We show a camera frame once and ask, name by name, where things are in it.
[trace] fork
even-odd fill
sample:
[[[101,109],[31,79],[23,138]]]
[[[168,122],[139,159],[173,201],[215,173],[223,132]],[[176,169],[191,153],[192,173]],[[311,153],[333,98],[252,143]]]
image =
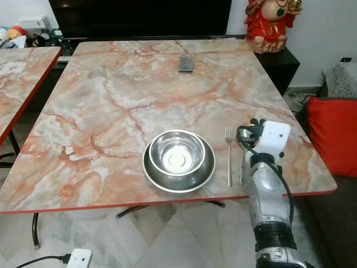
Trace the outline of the fork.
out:
[[[224,139],[228,143],[228,186],[232,187],[232,165],[230,159],[230,144],[233,141],[233,129],[232,127],[224,127]]]

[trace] stainless steel bowl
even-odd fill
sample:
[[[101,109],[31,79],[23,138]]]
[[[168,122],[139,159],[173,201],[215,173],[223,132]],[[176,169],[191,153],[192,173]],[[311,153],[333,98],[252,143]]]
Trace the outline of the stainless steel bowl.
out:
[[[143,170],[148,180],[156,187],[171,193],[188,193],[204,186],[213,175],[216,159],[214,151],[208,142],[198,135],[197,137],[205,148],[202,165],[193,173],[180,176],[162,173],[151,163],[149,158],[149,147],[153,142],[151,141],[145,148],[142,158]]]
[[[168,176],[192,174],[203,164],[205,154],[202,141],[185,130],[161,133],[149,147],[152,165]]]

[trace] red cushion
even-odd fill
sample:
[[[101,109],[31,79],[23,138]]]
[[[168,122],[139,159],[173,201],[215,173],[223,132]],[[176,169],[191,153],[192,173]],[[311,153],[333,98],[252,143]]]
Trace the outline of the red cushion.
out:
[[[357,176],[357,101],[311,98],[310,139],[333,175]]]

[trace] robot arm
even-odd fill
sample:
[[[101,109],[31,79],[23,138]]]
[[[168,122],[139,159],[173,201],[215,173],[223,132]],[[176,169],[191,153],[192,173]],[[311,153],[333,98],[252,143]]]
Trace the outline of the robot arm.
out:
[[[237,142],[242,145],[241,182],[250,198],[250,220],[255,234],[257,268],[308,268],[297,251],[291,231],[290,209],[283,193],[290,191],[277,165],[288,139],[290,126],[272,121],[252,120],[238,127]]]

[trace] red table edge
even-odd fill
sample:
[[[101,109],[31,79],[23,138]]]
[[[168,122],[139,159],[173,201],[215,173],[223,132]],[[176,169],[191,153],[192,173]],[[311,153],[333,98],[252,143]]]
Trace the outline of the red table edge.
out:
[[[51,64],[49,65],[49,67],[45,70],[44,74],[42,75],[42,77],[38,80],[38,82],[36,83],[36,85],[34,86],[33,90],[31,91],[31,93],[27,96],[27,98],[25,99],[25,101],[22,103],[22,105],[20,106],[20,109],[17,111],[17,113],[15,114],[15,116],[12,118],[12,120],[10,121],[9,125],[5,128],[5,130],[3,131],[2,135],[0,136],[0,145],[4,142],[4,140],[6,139],[7,135],[9,134],[10,130],[12,129],[12,127],[15,125],[15,123],[17,122],[17,120],[20,118],[20,116],[22,115],[23,111],[25,110],[25,108],[27,107],[28,103],[30,102],[30,100],[33,98],[33,96],[36,94],[38,88],[40,87],[40,85],[43,83],[43,81],[46,79],[47,75],[49,74],[49,72],[52,70],[53,66],[56,64],[57,59],[59,58],[59,56],[62,53],[62,48],[59,47],[60,50],[58,51],[57,55],[54,57],[53,61],[51,62]]]
[[[331,194],[337,190],[337,186],[333,190],[310,192],[310,193],[296,193],[294,197],[304,197],[312,195],[324,195]],[[134,207],[137,205],[156,205],[156,204],[170,204],[170,203],[188,203],[188,202],[205,202],[205,201],[222,201],[222,200],[239,200],[248,199],[248,196],[241,197],[217,197],[217,198],[195,198],[195,199],[180,199],[180,200],[166,200],[166,201],[154,201],[144,203],[127,203],[120,205],[94,205],[88,207],[74,207],[74,208],[54,208],[54,209],[39,209],[39,210],[18,210],[18,211],[0,211],[0,214],[25,214],[25,213],[43,213],[43,212],[61,212],[61,211],[74,211],[74,210],[86,210],[86,209],[103,209],[103,208],[120,208],[120,207]]]

